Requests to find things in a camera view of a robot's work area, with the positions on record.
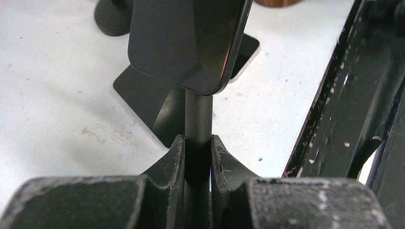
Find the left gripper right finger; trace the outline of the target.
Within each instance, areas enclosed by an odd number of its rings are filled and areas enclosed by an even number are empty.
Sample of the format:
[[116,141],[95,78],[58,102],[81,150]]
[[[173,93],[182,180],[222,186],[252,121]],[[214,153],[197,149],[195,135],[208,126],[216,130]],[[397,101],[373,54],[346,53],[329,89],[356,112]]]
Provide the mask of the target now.
[[372,191],[345,178],[262,178],[211,139],[215,229],[389,229]]

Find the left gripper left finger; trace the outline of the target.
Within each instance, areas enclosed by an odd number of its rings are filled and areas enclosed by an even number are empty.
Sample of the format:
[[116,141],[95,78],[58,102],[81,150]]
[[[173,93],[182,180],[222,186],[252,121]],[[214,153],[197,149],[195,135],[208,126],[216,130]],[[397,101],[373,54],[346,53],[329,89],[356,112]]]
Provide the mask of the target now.
[[138,176],[39,177],[26,181],[3,229],[181,229],[185,139]]

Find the teal blue phone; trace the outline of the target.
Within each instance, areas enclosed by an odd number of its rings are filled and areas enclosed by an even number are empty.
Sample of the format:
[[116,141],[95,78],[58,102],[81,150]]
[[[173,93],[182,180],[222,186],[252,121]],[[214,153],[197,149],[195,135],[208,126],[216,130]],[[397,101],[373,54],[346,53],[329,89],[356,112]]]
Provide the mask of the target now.
[[113,82],[125,109],[150,135],[169,148],[184,134],[185,90],[127,67]]

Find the black phone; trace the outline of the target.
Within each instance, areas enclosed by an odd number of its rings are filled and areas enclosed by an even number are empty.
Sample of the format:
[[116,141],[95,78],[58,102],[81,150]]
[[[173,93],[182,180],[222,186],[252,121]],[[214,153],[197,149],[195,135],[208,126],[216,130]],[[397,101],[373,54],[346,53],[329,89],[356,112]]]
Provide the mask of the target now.
[[201,95],[230,81],[250,0],[136,0],[128,42],[131,66]]
[[258,39],[246,33],[243,34],[229,83],[233,83],[238,79],[258,53],[259,47],[260,42]]

